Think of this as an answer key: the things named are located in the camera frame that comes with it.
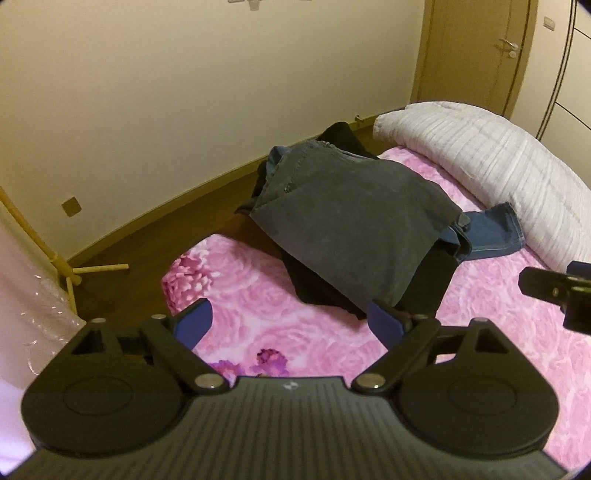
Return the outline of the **pink floral bedspread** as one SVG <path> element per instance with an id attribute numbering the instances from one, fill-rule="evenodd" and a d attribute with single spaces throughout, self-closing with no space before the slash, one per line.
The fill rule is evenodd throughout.
<path id="1" fill-rule="evenodd" d="M 590 339 L 563 327 L 559 306 L 521 293 L 526 247 L 459 264 L 436 242 L 463 212 L 481 211 L 458 183 L 404 147 L 384 157 L 322 141 L 276 148 L 260 167 L 235 233 L 217 233 L 171 265 L 172 313 L 211 302 L 197 352 L 228 379 L 352 379 L 384 352 L 367 309 L 381 301 L 416 319 L 464 326 L 484 315 L 557 393 L 547 451 L 568 467 L 590 454 Z"/>

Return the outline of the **blue denim jeans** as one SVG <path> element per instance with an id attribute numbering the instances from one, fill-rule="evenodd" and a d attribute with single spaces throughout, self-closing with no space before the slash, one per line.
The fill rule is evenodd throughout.
<path id="1" fill-rule="evenodd" d="M 463 212 L 441 232 L 436 245 L 461 264 L 514 254 L 525 247 L 526 240 L 513 206 L 505 202 Z"/>

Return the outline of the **yellow wooden stand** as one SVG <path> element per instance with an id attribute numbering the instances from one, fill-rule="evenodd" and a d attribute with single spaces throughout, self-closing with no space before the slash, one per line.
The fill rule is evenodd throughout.
<path id="1" fill-rule="evenodd" d="M 58 252 L 53 250 L 42 237 L 34 230 L 26 220 L 21 211 L 17 208 L 3 187 L 0 188 L 1 203 L 7 212 L 16 221 L 23 232 L 45 255 L 49 263 L 56 269 L 58 274 L 65 279 L 66 292 L 68 296 L 68 305 L 71 311 L 77 313 L 74 288 L 82 284 L 82 276 L 85 274 L 106 273 L 126 271 L 130 266 L 123 264 L 99 265 L 90 267 L 72 267 Z"/>

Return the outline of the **white rolled duvet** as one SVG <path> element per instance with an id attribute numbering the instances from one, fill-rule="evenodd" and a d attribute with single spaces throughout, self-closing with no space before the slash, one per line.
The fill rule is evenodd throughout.
<path id="1" fill-rule="evenodd" d="M 528 132 L 483 108 L 413 103 L 377 117 L 373 135 L 441 166 L 484 206 L 512 204 L 550 269 L 590 260 L 590 189 Z"/>

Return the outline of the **cream wardrobe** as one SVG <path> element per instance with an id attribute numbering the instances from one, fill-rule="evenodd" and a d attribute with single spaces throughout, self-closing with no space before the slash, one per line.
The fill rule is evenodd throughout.
<path id="1" fill-rule="evenodd" d="M 548 145 L 590 139 L 590 3 L 538 1 L 511 121 Z"/>

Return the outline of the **brown wooden door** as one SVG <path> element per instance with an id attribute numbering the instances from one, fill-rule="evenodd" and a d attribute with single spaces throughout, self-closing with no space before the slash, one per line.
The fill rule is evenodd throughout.
<path id="1" fill-rule="evenodd" d="M 427 1 L 411 100 L 460 102 L 510 116 L 537 10 L 536 1 Z"/>

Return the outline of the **wall socket plate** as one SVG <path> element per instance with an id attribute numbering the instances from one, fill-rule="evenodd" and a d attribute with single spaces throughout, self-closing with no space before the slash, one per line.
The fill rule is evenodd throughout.
<path id="1" fill-rule="evenodd" d="M 71 197 L 61 204 L 61 207 L 68 218 L 79 214 L 82 210 L 81 204 L 76 197 Z"/>

